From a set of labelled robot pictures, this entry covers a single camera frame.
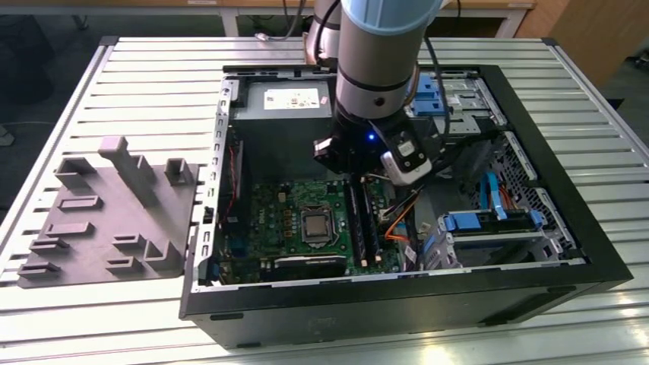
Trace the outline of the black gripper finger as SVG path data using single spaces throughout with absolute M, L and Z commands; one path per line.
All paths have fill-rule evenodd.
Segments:
M 337 175 L 350 176 L 355 150 L 351 144 L 335 136 L 313 141 L 313 160 Z

